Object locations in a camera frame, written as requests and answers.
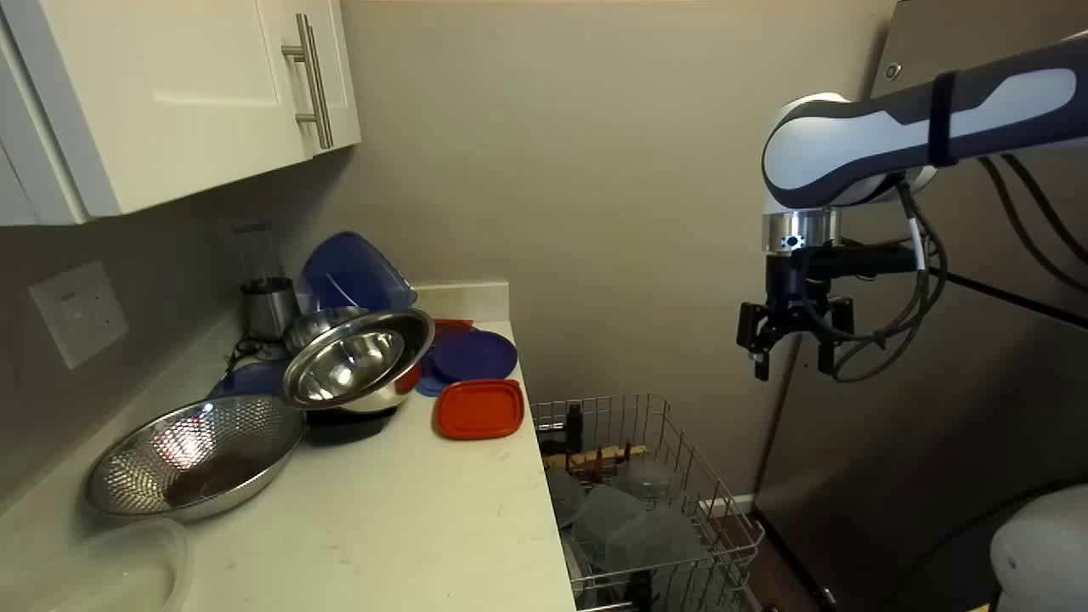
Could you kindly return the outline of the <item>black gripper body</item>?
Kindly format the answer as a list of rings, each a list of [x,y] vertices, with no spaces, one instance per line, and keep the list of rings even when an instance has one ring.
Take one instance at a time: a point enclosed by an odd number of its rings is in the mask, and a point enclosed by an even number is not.
[[[853,301],[828,298],[828,281],[838,267],[837,214],[832,212],[786,212],[762,216],[766,238],[766,338],[786,334],[817,334],[820,338],[843,338],[853,334]]]

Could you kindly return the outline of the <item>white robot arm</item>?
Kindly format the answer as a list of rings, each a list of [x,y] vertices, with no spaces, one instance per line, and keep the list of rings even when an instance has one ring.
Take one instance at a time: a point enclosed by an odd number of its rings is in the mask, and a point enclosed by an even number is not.
[[[736,309],[755,377],[769,377],[769,353],[787,334],[817,336],[828,377],[864,345],[914,336],[944,285],[931,267],[944,247],[914,190],[958,158],[1083,137],[1083,32],[879,99],[817,93],[786,104],[762,145],[766,298]],[[914,297],[879,331],[857,334],[853,301],[828,285],[885,273],[910,273]]]

